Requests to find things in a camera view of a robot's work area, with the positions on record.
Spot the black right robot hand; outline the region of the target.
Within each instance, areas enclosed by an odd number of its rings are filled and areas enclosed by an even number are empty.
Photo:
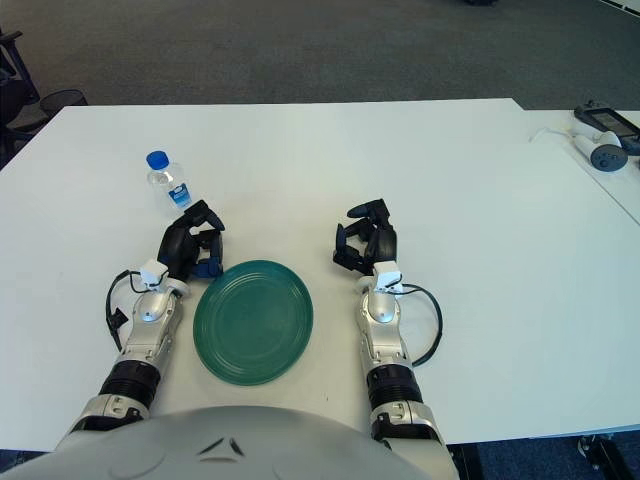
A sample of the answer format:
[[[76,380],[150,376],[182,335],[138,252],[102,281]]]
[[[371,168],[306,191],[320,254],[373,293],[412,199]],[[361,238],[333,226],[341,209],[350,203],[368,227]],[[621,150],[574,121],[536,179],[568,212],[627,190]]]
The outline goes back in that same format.
[[[355,222],[337,225],[334,263],[349,271],[372,276],[375,263],[397,260],[397,234],[383,199],[357,205],[347,211],[347,217]],[[354,236],[365,244],[363,254],[347,243],[347,239]]]

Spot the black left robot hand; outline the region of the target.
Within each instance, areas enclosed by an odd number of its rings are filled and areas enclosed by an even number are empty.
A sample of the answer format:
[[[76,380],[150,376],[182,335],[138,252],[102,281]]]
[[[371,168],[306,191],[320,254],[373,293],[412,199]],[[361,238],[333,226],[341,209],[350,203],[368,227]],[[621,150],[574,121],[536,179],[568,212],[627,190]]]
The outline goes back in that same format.
[[[157,260],[168,277],[213,279],[223,274],[222,232],[225,226],[204,200],[187,208],[165,231]]]

